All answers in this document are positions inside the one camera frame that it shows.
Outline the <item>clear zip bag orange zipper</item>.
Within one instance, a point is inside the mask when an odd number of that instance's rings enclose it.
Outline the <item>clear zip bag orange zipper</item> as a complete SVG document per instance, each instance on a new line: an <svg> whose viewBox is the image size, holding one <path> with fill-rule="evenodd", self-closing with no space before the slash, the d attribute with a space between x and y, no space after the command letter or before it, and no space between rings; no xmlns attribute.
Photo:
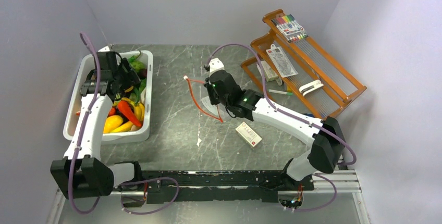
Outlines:
<svg viewBox="0 0 442 224"><path fill-rule="evenodd" d="M203 77L184 75L183 79L187 82L194 105L202 115L212 117L219 122L228 122L231 119L221 104L212 105L207 88L204 86L205 79Z"/></svg>

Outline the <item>yellow banana bunch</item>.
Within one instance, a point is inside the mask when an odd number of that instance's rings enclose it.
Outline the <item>yellow banana bunch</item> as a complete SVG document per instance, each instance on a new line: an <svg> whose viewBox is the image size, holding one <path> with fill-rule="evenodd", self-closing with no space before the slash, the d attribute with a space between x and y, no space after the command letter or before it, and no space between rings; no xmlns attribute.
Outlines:
<svg viewBox="0 0 442 224"><path fill-rule="evenodd" d="M108 117L110 133L133 132L143 126L145 107L123 97L116 105L116 114Z"/></svg>

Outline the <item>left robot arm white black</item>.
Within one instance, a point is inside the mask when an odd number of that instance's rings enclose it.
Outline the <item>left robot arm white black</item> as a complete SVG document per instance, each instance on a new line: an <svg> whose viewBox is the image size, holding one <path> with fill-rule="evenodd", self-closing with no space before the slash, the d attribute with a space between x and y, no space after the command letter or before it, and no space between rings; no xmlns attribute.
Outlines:
<svg viewBox="0 0 442 224"><path fill-rule="evenodd" d="M101 142L108 112L115 97L140 82L126 58L117 52L92 56L95 68L79 87L81 109L77 127L61 160L52 161L50 172L65 198L108 196L125 185L136 191L144 184L140 164L127 161L107 166L101 162Z"/></svg>

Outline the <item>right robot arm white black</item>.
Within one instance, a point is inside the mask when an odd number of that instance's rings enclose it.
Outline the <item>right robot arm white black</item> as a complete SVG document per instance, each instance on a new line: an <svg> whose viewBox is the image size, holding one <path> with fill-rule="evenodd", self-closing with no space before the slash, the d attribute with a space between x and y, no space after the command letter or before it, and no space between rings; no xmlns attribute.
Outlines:
<svg viewBox="0 0 442 224"><path fill-rule="evenodd" d="M338 121L300 114L267 99L263 94L242 89L232 75L219 70L205 79L211 104L222 104L232 118L244 118L275 127L303 142L307 150L288 161L281 176L282 185L295 189L301 180L317 171L332 174L344 146Z"/></svg>

